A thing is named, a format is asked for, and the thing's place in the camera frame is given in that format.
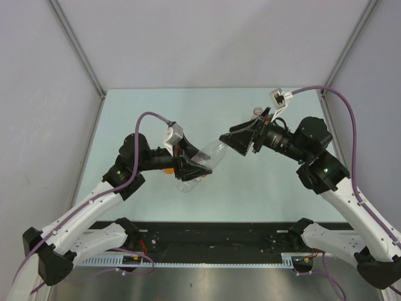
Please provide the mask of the clear water bottle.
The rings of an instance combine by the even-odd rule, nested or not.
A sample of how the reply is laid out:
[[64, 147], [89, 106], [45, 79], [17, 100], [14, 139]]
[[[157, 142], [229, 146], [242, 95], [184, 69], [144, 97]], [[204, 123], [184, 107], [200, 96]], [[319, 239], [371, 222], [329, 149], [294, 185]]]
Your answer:
[[[202, 148], [192, 160], [214, 171], [226, 156], [227, 151], [228, 146], [225, 143], [215, 140]], [[201, 176], [191, 181], [179, 181], [177, 183], [177, 189], [183, 193], [189, 193], [205, 178], [206, 176]]]

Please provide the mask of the red label clear bottle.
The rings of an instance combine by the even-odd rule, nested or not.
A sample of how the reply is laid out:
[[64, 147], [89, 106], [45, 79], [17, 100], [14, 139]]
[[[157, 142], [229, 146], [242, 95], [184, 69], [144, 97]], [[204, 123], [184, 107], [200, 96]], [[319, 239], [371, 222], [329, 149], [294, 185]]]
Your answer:
[[254, 107], [251, 120], [255, 120], [262, 116], [264, 109], [262, 107]]

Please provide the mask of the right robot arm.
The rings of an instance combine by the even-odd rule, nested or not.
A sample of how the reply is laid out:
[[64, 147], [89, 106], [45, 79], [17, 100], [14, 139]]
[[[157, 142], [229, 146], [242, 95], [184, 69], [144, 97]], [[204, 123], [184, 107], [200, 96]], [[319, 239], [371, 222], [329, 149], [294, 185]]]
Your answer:
[[330, 253], [354, 266], [370, 285], [384, 290], [400, 280], [400, 233], [352, 186], [348, 169], [326, 149], [332, 139], [323, 119], [305, 117], [291, 132], [279, 126], [268, 109], [219, 138], [243, 156], [267, 147], [298, 162], [296, 173], [302, 185], [330, 203], [357, 236], [341, 235], [302, 218], [289, 229], [290, 247]]

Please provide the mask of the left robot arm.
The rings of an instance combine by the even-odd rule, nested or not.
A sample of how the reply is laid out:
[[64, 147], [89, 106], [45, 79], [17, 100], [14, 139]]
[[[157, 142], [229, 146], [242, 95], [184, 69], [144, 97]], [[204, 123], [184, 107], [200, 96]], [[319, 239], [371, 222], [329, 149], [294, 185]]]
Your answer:
[[182, 182], [212, 174], [206, 166], [210, 155], [193, 146], [180, 129], [169, 127], [164, 145], [151, 149], [143, 134], [128, 135], [114, 165], [86, 198], [41, 230], [31, 227], [24, 232], [26, 259], [38, 256], [38, 275], [44, 284], [53, 286], [64, 280], [81, 259], [120, 247], [130, 251], [138, 245], [138, 228], [127, 218], [116, 220], [89, 240], [82, 235], [144, 184], [143, 171], [171, 168]]

